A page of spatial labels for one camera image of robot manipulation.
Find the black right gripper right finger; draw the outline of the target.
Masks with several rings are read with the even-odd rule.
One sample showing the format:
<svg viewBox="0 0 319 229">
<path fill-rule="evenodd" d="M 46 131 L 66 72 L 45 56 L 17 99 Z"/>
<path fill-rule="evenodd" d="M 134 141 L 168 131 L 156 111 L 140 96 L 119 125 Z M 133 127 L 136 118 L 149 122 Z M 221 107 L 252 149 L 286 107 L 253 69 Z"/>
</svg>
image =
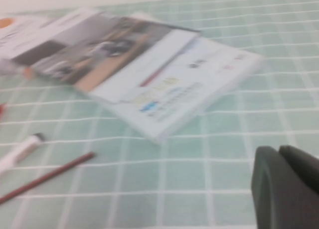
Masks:
<svg viewBox="0 0 319 229">
<path fill-rule="evenodd" d="M 319 160 L 311 154 L 290 145 L 282 145 L 279 154 L 298 177 L 317 194 L 319 193 Z"/>
</svg>

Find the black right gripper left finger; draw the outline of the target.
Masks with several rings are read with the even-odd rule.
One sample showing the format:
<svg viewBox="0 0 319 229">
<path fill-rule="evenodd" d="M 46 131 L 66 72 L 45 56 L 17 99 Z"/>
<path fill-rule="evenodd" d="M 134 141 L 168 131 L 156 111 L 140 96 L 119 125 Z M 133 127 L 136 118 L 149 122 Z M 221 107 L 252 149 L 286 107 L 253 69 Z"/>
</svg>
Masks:
<svg viewBox="0 0 319 229">
<path fill-rule="evenodd" d="M 317 229 L 319 194 L 270 146 L 255 152 L 251 191 L 259 229 Z"/>
</svg>

